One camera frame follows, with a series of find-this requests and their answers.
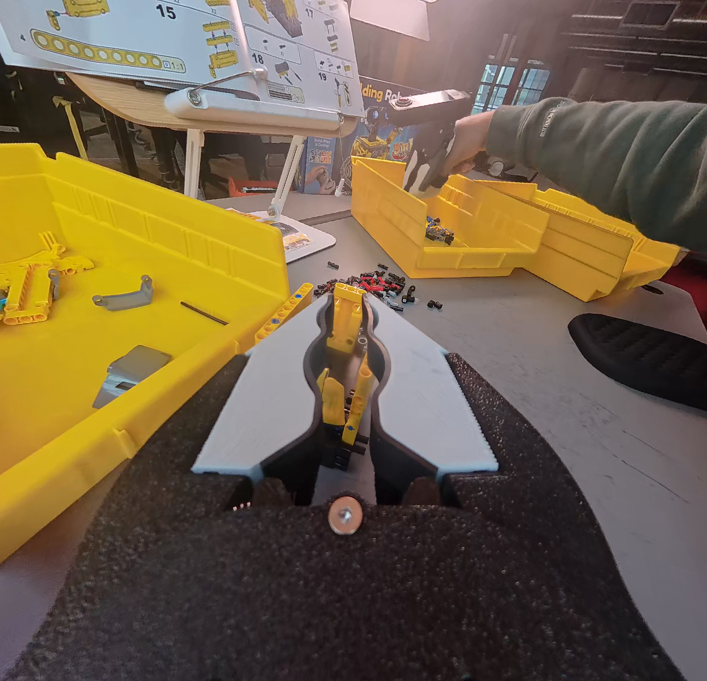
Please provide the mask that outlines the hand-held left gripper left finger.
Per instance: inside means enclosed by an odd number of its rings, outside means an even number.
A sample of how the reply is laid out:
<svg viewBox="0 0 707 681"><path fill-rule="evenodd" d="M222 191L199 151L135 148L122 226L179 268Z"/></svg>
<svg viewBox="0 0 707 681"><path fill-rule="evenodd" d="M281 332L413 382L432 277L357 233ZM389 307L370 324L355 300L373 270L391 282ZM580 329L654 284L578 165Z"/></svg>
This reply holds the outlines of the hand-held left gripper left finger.
<svg viewBox="0 0 707 681"><path fill-rule="evenodd" d="M247 352L247 361L191 466L195 474L280 480L301 506L323 457L317 378L331 331L332 295L314 301Z"/></svg>

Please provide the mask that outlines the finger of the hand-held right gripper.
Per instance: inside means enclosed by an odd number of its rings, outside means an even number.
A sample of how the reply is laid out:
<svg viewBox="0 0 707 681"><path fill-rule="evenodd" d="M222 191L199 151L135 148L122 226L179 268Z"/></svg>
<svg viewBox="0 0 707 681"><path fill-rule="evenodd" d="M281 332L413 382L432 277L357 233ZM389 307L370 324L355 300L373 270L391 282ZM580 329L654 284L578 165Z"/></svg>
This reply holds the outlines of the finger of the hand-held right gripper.
<svg viewBox="0 0 707 681"><path fill-rule="evenodd" d="M403 189L411 195L422 195L443 170L443 136L418 134L406 159Z"/></svg>
<svg viewBox="0 0 707 681"><path fill-rule="evenodd" d="M424 194L436 195L447 182L449 173L445 171L447 158L455 144L455 132L443 142L434 155L429 158L428 170L424 174Z"/></svg>

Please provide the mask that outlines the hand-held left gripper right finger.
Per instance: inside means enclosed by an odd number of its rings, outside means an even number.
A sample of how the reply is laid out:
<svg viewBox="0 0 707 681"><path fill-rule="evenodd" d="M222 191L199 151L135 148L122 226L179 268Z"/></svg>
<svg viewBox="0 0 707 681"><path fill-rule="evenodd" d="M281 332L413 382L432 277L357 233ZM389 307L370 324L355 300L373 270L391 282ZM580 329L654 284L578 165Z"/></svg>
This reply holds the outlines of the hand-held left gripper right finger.
<svg viewBox="0 0 707 681"><path fill-rule="evenodd" d="M447 350L376 299L363 299L363 315L377 380L369 435L377 504L401 504L420 478L443 498L448 476L497 474L499 462Z"/></svg>

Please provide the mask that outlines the yellow plastic bin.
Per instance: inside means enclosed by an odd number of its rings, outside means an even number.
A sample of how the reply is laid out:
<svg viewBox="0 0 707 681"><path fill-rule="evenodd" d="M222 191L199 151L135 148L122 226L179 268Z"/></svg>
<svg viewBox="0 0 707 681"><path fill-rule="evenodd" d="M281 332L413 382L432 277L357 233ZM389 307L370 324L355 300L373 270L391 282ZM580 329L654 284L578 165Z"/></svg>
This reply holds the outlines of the yellow plastic bin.
<svg viewBox="0 0 707 681"><path fill-rule="evenodd" d="M604 224L611 229L627 234L633 239L633 247L623 270L622 278L617 289L610 295L641 287L651 281L660 279L674 264L679 253L679 248L676 245L650 240L631 224L608 216L570 194L554 189L537 190L532 198L594 219L598 224Z"/></svg>
<svg viewBox="0 0 707 681"><path fill-rule="evenodd" d="M545 213L462 175L419 199L403 189L403 176L402 163L355 158L351 213L408 277L505 277L529 265ZM428 215L454 231L451 246L425 239Z"/></svg>
<svg viewBox="0 0 707 681"><path fill-rule="evenodd" d="M633 239L594 219L532 199L535 186L482 180L482 184L538 209L547 216L541 243L526 270L547 283L590 302L610 295L623 275Z"/></svg>
<svg viewBox="0 0 707 681"><path fill-rule="evenodd" d="M45 322L1 325L2 561L250 349L289 296L276 229L72 155L2 144L1 263L43 250L46 231L95 268L61 278ZM137 291L143 275L150 305L93 305ZM172 360L94 409L108 366L138 345Z"/></svg>

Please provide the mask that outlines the yellow black lego model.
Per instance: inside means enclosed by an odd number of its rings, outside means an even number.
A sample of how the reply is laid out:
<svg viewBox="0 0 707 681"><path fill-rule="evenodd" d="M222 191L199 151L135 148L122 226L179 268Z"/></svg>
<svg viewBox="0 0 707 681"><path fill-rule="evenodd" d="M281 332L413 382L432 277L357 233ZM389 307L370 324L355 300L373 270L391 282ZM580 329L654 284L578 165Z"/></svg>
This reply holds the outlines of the yellow black lego model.
<svg viewBox="0 0 707 681"><path fill-rule="evenodd" d="M347 471L351 456L364 456L368 443L360 425L377 379L367 362L365 293L360 287L336 282L331 292L322 294L305 283L254 336L256 346L265 342L272 349L275 337L295 336L287 324L297 315L314 319L317 335L313 341L296 341L276 361L285 367L299 366L299 347L303 348L305 382L314 386L317 419L313 438L322 450L321 464L333 470Z"/></svg>

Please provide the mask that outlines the person's right forearm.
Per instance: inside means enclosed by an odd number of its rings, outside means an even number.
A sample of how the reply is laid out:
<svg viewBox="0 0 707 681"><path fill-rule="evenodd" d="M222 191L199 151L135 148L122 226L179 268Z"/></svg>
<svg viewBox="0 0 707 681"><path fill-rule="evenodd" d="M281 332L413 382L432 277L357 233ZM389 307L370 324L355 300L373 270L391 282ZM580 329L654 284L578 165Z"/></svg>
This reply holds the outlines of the person's right forearm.
<svg viewBox="0 0 707 681"><path fill-rule="evenodd" d="M486 151L647 238L706 253L706 106L547 98L493 113Z"/></svg>

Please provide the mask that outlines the blue lego set box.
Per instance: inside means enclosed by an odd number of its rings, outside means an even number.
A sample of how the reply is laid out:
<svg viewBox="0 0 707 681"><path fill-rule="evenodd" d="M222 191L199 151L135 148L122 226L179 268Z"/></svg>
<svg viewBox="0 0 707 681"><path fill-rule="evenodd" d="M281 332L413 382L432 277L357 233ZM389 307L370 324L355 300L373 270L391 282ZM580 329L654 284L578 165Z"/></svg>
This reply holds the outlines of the blue lego set box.
<svg viewBox="0 0 707 681"><path fill-rule="evenodd" d="M388 118L391 102L423 93L415 87L360 77L364 115L343 137L308 137L300 157L295 188L305 194L332 195L341 182L351 190L352 157L403 162L418 126L401 127Z"/></svg>

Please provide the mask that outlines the thin black lego axle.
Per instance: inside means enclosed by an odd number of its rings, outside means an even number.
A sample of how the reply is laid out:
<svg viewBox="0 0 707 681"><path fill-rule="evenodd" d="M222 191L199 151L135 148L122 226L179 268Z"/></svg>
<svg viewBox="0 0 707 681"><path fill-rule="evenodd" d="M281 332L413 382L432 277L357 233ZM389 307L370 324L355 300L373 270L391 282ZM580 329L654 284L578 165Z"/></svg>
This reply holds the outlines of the thin black lego axle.
<svg viewBox="0 0 707 681"><path fill-rule="evenodd" d="M223 319L217 317L216 315L212 315L212 314L210 314L200 308L197 308L196 306L193 306L187 302L180 301L180 306L182 306L183 308L186 308L187 310L191 311L192 313L200 315L201 317L205 317L206 319L208 319L212 322L215 322L219 325L223 325L223 326L229 325L228 321L223 320Z"/></svg>

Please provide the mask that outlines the pile of small lego pins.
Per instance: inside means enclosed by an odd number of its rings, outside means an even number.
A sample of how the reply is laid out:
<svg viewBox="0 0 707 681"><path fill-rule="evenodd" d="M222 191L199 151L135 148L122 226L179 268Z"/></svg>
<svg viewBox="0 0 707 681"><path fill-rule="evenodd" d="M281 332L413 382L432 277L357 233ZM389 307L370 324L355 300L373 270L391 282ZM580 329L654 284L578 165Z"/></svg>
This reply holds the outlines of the pile of small lego pins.
<svg viewBox="0 0 707 681"><path fill-rule="evenodd" d="M404 306L423 303L417 294L416 285L409 283L405 275L394 273L382 263L378 263L372 271L327 279L314 287L313 297L319 298L325 294L332 294L338 284L359 289L376 297L396 312L402 312Z"/></svg>

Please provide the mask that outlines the grey lego panel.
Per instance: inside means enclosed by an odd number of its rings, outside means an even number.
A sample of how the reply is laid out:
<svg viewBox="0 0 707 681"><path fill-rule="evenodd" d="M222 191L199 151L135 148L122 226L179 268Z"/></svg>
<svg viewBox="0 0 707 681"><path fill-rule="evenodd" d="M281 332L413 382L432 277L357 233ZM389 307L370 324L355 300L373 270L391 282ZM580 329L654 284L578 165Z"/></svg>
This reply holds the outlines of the grey lego panel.
<svg viewBox="0 0 707 681"><path fill-rule="evenodd" d="M101 388L94 399L98 410L151 376L172 360L168 353L138 345L123 357L111 362Z"/></svg>

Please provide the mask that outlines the lego sticker sheet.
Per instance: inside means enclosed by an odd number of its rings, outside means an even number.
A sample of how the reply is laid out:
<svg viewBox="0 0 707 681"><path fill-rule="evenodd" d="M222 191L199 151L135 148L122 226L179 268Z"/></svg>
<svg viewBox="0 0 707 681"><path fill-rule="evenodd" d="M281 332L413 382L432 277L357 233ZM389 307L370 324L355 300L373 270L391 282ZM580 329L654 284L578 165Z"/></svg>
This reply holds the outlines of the lego sticker sheet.
<svg viewBox="0 0 707 681"><path fill-rule="evenodd" d="M282 234L285 252L292 252L295 249L311 244L312 240L307 234L300 231L295 226L288 224L287 222L275 221L273 218L270 218L266 213L263 214L260 212L253 214L249 212L239 211L232 207L226 207L225 209L227 211L235 213L240 217L249 218L261 224L266 224L268 226L276 228Z"/></svg>

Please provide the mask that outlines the grey curved lego piece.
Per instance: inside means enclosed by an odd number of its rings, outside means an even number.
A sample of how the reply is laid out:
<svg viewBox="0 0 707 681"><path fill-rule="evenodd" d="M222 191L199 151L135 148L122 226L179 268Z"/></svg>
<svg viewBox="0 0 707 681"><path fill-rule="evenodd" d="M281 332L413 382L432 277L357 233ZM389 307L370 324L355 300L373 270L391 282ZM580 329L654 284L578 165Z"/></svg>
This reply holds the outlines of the grey curved lego piece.
<svg viewBox="0 0 707 681"><path fill-rule="evenodd" d="M131 291L124 294L113 295L94 295L92 297L93 305L109 310L110 312L118 312L150 305L154 299L154 283L148 275L141 277L140 287L137 291Z"/></svg>

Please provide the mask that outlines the yellow lego connector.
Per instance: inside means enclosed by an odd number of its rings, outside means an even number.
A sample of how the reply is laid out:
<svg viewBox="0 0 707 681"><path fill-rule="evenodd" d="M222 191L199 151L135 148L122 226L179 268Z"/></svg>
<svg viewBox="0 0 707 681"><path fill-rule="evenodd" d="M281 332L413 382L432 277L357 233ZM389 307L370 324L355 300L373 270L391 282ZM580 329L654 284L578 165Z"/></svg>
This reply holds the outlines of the yellow lego connector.
<svg viewBox="0 0 707 681"><path fill-rule="evenodd" d="M93 261L87 257L67 255L66 247L58 242L52 232L40 232L39 237L43 250L34 254L29 259L31 262L46 264L57 270L62 276L72 276L95 268Z"/></svg>

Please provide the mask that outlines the person's right hand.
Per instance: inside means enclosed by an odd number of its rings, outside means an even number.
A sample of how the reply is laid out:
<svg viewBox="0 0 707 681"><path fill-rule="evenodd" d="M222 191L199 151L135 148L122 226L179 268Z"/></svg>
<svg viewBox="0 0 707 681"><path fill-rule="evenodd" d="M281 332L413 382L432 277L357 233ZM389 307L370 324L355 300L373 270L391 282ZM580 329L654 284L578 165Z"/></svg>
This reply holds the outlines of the person's right hand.
<svg viewBox="0 0 707 681"><path fill-rule="evenodd" d="M495 111L486 111L457 120L455 136L440 171L442 176L467 174L475 167L475 157L485 151Z"/></svg>

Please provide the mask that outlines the white hanging panel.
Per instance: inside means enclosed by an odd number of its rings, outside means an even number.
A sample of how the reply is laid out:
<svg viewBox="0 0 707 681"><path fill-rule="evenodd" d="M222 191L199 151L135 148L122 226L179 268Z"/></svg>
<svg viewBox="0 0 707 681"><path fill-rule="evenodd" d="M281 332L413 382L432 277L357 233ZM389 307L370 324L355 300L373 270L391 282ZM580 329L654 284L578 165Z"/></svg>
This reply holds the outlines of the white hanging panel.
<svg viewBox="0 0 707 681"><path fill-rule="evenodd" d="M353 20L408 38L430 40L428 6L438 0L351 0Z"/></svg>

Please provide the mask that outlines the red plastic crate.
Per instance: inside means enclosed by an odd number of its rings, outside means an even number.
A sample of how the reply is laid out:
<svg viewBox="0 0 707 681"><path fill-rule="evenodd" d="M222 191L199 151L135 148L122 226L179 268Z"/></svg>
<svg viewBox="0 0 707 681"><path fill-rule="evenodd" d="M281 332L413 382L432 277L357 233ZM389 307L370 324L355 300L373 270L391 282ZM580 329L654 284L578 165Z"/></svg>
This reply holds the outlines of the red plastic crate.
<svg viewBox="0 0 707 681"><path fill-rule="evenodd" d="M233 176L228 178L229 197L247 197L250 195L274 194L278 188L278 181L268 180L237 180Z"/></svg>

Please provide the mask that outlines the instruction booklet on stand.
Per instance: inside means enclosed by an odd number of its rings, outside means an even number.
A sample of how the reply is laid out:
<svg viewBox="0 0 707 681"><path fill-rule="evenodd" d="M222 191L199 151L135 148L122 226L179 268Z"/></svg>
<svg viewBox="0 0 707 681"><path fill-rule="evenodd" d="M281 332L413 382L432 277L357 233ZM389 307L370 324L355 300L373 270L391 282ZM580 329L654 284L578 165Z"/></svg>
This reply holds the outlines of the instruction booklet on stand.
<svg viewBox="0 0 707 681"><path fill-rule="evenodd" d="M294 174L308 137L343 137L358 124L362 112L344 115L340 111L312 109L270 101L242 98L232 91L217 91L213 85L198 85L176 91L141 88L136 81L119 80L69 72L76 86L108 111L144 127L187 132L184 195L197 198L201 151L207 132L258 134L291 137L291 143L274 199L267 211L257 215L260 222L272 220L297 228L309 243L286 251L286 262L303 259L336 244L334 236L289 217L282 218Z"/></svg>

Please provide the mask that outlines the orange lego frame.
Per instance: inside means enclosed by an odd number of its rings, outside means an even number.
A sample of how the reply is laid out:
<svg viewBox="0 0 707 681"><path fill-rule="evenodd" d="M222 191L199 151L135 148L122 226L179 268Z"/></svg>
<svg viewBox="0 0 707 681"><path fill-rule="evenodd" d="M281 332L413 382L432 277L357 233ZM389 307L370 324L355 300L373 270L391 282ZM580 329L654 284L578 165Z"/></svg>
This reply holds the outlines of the orange lego frame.
<svg viewBox="0 0 707 681"><path fill-rule="evenodd" d="M59 293L60 271L53 260L24 260L1 264L1 290L5 293L5 325L43 323Z"/></svg>

